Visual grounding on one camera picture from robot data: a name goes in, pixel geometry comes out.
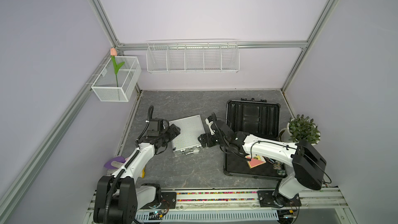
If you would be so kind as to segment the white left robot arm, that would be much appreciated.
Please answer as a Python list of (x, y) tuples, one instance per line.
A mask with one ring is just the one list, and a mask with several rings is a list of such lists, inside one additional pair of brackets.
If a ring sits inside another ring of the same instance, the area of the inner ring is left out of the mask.
[(154, 106), (148, 109), (146, 126), (135, 141), (136, 148), (112, 175), (102, 176), (96, 188), (93, 221), (96, 224), (137, 223), (136, 213), (148, 205), (162, 205), (159, 184), (146, 183), (139, 188), (136, 181), (143, 177), (147, 163), (166, 151), (179, 136), (180, 128), (166, 119), (153, 118)]

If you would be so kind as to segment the aluminium frame corner post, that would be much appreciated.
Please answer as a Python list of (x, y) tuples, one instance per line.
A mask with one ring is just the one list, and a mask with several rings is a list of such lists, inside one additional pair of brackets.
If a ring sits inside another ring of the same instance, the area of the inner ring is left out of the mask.
[(296, 61), (293, 64), (293, 67), (291, 68), (282, 88), (281, 92), (285, 96), (287, 93), (287, 90), (289, 86), (291, 85), (296, 73), (298, 72), (300, 66), (304, 62), (304, 59), (310, 52), (311, 48), (316, 42), (317, 37), (321, 33), (322, 29), (324, 28), (325, 24), (327, 23), (331, 13), (333, 12), (334, 8), (338, 5), (340, 0), (326, 0), (326, 4), (323, 7), (320, 16), (318, 17), (312, 31), (310, 32), (308, 39), (307, 39), (307, 45), (305, 48), (301, 48), (301, 52), (299, 56), (297, 57)]
[(96, 15), (108, 41), (112, 47), (115, 47), (119, 55), (123, 55), (124, 52), (120, 49), (123, 44), (119, 41), (116, 33), (111, 25), (111, 22), (105, 12), (105, 9), (100, 0), (88, 0), (94, 14)]

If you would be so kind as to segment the aluminium frame corner post right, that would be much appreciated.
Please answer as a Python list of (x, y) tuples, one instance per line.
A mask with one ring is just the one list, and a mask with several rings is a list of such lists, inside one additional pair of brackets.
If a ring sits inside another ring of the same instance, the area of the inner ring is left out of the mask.
[(331, 13), (333, 12), (334, 8), (338, 5), (340, 0), (326, 0), (326, 4), (323, 7), (320, 16), (318, 17), (312, 31), (310, 32), (308, 39), (307, 39), (307, 45), (305, 48), (301, 48), (301, 52), (299, 56), (297, 57), (296, 61), (293, 64), (293, 67), (291, 68), (282, 88), (281, 92), (285, 96), (287, 93), (287, 90), (289, 86), (291, 85), (296, 73), (298, 72), (300, 66), (304, 62), (304, 59), (310, 52), (311, 48), (316, 42), (317, 37), (321, 33), (322, 29), (324, 28), (325, 24), (327, 23)]

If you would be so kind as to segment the aluminium frame corner post left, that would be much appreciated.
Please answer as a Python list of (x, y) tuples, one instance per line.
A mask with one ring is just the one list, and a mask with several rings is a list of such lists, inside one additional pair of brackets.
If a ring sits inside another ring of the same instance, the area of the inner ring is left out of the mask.
[(105, 12), (105, 9), (100, 0), (88, 0), (94, 14), (96, 15), (108, 41), (112, 47), (115, 47), (119, 55), (123, 55), (124, 52), (120, 49), (123, 44), (119, 41), (116, 33), (111, 25), (111, 22)]

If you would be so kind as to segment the pink artificial tulip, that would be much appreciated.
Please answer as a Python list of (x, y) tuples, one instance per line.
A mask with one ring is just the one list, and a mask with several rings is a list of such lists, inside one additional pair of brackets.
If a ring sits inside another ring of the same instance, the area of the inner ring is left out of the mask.
[(117, 84), (117, 87), (119, 87), (118, 73), (119, 73), (119, 70), (124, 66), (125, 62), (123, 61), (123, 62), (117, 63), (117, 61), (116, 61), (117, 55), (118, 55), (117, 50), (115, 48), (111, 48), (110, 49), (110, 58), (111, 58), (111, 61), (112, 61), (113, 67), (114, 67), (116, 84)]

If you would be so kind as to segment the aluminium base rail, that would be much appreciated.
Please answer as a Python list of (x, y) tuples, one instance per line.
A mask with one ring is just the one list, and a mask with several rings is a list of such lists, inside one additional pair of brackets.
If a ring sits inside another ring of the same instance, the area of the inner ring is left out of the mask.
[(261, 188), (163, 190), (161, 204), (143, 207), (135, 218), (141, 224), (357, 222), (337, 187), (305, 190), (282, 208), (270, 206), (272, 192), (272, 189)]

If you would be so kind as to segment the white mesh wall basket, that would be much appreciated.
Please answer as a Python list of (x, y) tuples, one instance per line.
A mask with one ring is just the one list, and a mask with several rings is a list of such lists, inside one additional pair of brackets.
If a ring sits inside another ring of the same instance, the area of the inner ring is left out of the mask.
[(128, 102), (141, 72), (138, 57), (110, 57), (91, 89), (102, 102)]

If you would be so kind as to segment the white plant pot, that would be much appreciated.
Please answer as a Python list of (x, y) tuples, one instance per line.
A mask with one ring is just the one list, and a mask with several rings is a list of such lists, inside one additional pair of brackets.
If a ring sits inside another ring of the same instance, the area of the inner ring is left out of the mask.
[(288, 140), (288, 138), (289, 138), (289, 133), (288, 133), (288, 131), (287, 131), (287, 127), (286, 128), (283, 128), (281, 131), (280, 131), (280, 133), (279, 133), (279, 136), (278, 136), (278, 139), (279, 139), (279, 141), (280, 142), (283, 142), (283, 143), (291, 143), (291, 144), (297, 144), (297, 143), (294, 143), (294, 142), (290, 142), (289, 140)]

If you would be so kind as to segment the pink purple toy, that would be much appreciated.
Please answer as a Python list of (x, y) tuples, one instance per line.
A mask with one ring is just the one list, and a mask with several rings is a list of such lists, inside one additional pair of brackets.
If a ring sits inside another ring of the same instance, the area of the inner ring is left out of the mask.
[(122, 167), (126, 163), (126, 158), (123, 156), (117, 156), (110, 159), (108, 162), (104, 164), (104, 168), (107, 170), (116, 170)]

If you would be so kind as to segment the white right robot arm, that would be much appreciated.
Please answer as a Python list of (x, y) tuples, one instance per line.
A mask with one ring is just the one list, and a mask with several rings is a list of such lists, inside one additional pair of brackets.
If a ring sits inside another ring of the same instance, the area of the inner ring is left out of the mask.
[(229, 126), (215, 117), (206, 120), (210, 132), (198, 137), (203, 147), (218, 145), (224, 153), (231, 153), (245, 162), (255, 156), (276, 160), (284, 164), (287, 176), (273, 192), (260, 192), (262, 207), (283, 208), (298, 199), (299, 193), (306, 190), (320, 190), (326, 176), (326, 160), (310, 142), (283, 143), (257, 137), (247, 132), (234, 132)]

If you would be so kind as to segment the pink card box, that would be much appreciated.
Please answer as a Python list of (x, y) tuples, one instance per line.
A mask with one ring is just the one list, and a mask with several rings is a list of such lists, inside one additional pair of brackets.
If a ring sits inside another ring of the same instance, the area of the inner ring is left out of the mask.
[(264, 165), (267, 163), (266, 159), (263, 156), (259, 156), (259, 155), (253, 155), (252, 157), (247, 156), (246, 158), (250, 159), (249, 161), (247, 161), (247, 164), (250, 169), (256, 168), (258, 166), (261, 166), (261, 165)]

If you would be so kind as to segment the green potted plant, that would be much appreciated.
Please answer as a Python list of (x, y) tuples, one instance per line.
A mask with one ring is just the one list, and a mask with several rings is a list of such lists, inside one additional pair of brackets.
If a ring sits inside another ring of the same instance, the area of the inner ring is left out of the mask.
[(287, 131), (290, 142), (297, 143), (306, 140), (312, 145), (320, 142), (321, 134), (318, 126), (314, 123), (314, 119), (310, 119), (309, 116), (297, 115), (295, 118), (291, 118), (288, 122)]

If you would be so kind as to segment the silver aluminium poker case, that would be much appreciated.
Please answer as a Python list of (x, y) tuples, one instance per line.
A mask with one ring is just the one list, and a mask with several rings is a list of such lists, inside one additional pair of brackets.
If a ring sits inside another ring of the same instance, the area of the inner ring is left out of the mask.
[(201, 116), (173, 120), (170, 124), (180, 128), (180, 134), (172, 140), (174, 155), (198, 154), (203, 148), (198, 138), (205, 133)]

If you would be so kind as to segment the aluminium horizontal frame bar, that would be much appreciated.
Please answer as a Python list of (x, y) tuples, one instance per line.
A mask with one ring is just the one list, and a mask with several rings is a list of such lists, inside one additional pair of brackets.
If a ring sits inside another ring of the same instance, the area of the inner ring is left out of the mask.
[(305, 40), (285, 41), (238, 41), (236, 39), (192, 39), (192, 40), (158, 40), (146, 43), (121, 44), (120, 51), (144, 51), (154, 49), (185, 49), (185, 48), (232, 48), (238, 49), (262, 49), (262, 48), (307, 48), (309, 42)]

